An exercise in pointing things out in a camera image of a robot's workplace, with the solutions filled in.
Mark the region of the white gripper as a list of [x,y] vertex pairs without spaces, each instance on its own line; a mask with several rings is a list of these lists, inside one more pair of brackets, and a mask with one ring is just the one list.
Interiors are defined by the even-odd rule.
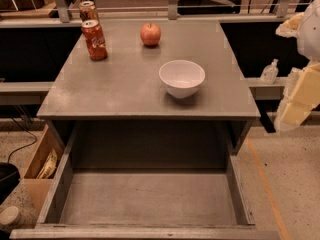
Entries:
[[[281,37],[297,37],[298,53],[310,61],[320,60],[320,0],[286,20],[276,29]],[[274,127],[290,131],[299,127],[320,104],[320,63],[311,62],[303,69],[293,68],[288,75],[283,99],[277,109]]]

